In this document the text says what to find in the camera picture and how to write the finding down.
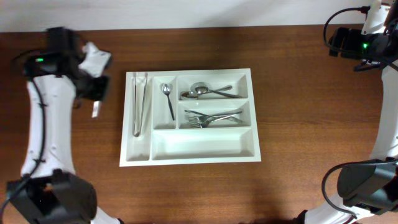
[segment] white wall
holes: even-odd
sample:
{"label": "white wall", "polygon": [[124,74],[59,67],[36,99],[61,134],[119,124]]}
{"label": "white wall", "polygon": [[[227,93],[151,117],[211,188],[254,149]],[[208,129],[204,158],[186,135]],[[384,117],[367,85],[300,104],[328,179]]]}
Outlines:
{"label": "white wall", "polygon": [[[323,24],[371,0],[0,0],[0,32]],[[362,23],[347,12],[332,23]]]}

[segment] wood grain tabletop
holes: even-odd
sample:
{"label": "wood grain tabletop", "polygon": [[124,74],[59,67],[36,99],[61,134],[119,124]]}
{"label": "wood grain tabletop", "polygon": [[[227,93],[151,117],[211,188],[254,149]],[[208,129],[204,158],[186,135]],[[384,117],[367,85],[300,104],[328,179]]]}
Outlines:
{"label": "wood grain tabletop", "polygon": [[[92,102],[73,110],[77,175],[99,206],[126,224],[290,220],[324,202],[321,181],[340,163],[368,158],[382,105],[381,71],[328,56],[323,26],[80,32],[113,55],[110,89],[98,119]],[[26,80],[10,72],[41,33],[0,34],[0,199],[19,178],[27,150]],[[262,162],[119,167],[126,72],[250,68]],[[336,177],[327,190],[336,192]],[[394,223],[393,213],[361,223]],[[26,223],[12,206],[5,223]]]}

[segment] metal tongs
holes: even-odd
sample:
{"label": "metal tongs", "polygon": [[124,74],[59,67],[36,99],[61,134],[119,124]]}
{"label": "metal tongs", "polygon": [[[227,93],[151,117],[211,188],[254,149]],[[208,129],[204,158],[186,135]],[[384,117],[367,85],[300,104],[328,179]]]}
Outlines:
{"label": "metal tongs", "polygon": [[133,82],[134,82],[134,91],[133,91],[133,98],[134,98],[134,106],[133,106],[133,122],[132,122],[132,134],[134,137],[138,137],[141,134],[142,130],[142,119],[144,118],[144,105],[145,105],[145,95],[146,95],[146,90],[147,90],[147,82],[148,82],[148,73],[145,73],[145,85],[144,85],[144,94],[142,96],[142,108],[141,108],[141,119],[139,123],[139,130],[136,132],[136,108],[137,108],[137,78],[136,78],[136,73],[133,73]]}

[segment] white tray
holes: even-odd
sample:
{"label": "white tray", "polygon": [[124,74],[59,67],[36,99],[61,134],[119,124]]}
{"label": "white tray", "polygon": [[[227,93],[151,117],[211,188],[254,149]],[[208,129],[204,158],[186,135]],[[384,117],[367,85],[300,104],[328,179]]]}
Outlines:
{"label": "white tray", "polygon": [[[137,72],[137,121],[141,115],[144,72]],[[214,93],[199,100],[180,100],[180,92],[196,82],[205,82],[210,89],[232,85],[226,93],[242,96],[231,99]],[[172,120],[162,83],[171,83],[170,100],[174,109]],[[127,72],[124,99],[123,133],[120,166],[157,166],[171,164],[202,164],[215,162],[259,162],[260,146],[250,69],[148,72],[144,124],[142,134],[132,133],[133,73]],[[205,114],[242,108],[242,124],[229,120],[211,123],[208,128],[189,127],[184,110]]]}

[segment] silverware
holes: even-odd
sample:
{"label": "silverware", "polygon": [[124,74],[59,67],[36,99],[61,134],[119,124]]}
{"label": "silverware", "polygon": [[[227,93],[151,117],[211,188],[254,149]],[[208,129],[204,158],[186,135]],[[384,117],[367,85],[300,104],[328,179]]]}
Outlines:
{"label": "silverware", "polygon": [[[207,114],[199,113],[199,112],[192,111],[192,110],[185,110],[185,112],[197,114],[197,115],[200,115],[200,116],[208,116]],[[238,118],[235,118],[235,117],[229,117],[229,118],[226,118],[226,119],[230,120],[230,121],[237,122],[238,124],[243,123],[243,121],[241,119],[238,119]]]}
{"label": "silverware", "polygon": [[199,116],[199,117],[194,116],[194,117],[188,117],[188,121],[190,123],[191,128],[207,128],[211,122],[226,119],[234,115],[240,114],[242,112],[243,109],[237,109],[227,113],[218,113],[210,116]]}
{"label": "silverware", "polygon": [[144,117],[144,106],[145,106],[145,95],[146,95],[146,90],[147,90],[147,82],[148,82],[148,73],[145,73],[145,85],[144,85],[144,94],[142,96],[142,108],[141,108],[141,119],[140,119],[140,123],[139,123],[139,130],[138,132],[136,132],[136,109],[137,109],[137,79],[136,79],[136,73],[133,73],[134,79],[134,108],[133,108],[133,114],[132,114],[132,135],[134,135],[134,137],[138,137],[141,134],[141,130],[142,130],[142,119]]}
{"label": "silverware", "polygon": [[166,83],[162,84],[162,92],[167,96],[167,99],[169,101],[170,113],[172,114],[172,118],[173,118],[173,121],[174,121],[175,119],[174,119],[173,106],[172,106],[172,102],[170,101],[170,97],[169,97],[171,91],[172,91],[172,87],[171,86],[169,86]]}
{"label": "silverware", "polygon": [[[231,90],[232,86],[231,85],[227,85],[224,86],[223,88],[219,88],[215,91],[227,91],[227,90]],[[182,91],[180,93],[180,100],[197,100],[199,97],[198,93],[194,92],[194,91]]]}
{"label": "silverware", "polygon": [[230,98],[242,98],[241,96],[238,96],[238,95],[233,95],[233,94],[229,94],[229,93],[222,93],[222,92],[217,91],[217,90],[210,90],[207,87],[206,83],[203,83],[203,82],[194,83],[191,86],[191,91],[194,92],[194,93],[198,93],[198,95],[202,95],[202,94],[206,94],[206,93],[216,93],[216,94],[219,94],[219,95],[222,95],[222,96],[227,96],[227,97],[230,97]]}

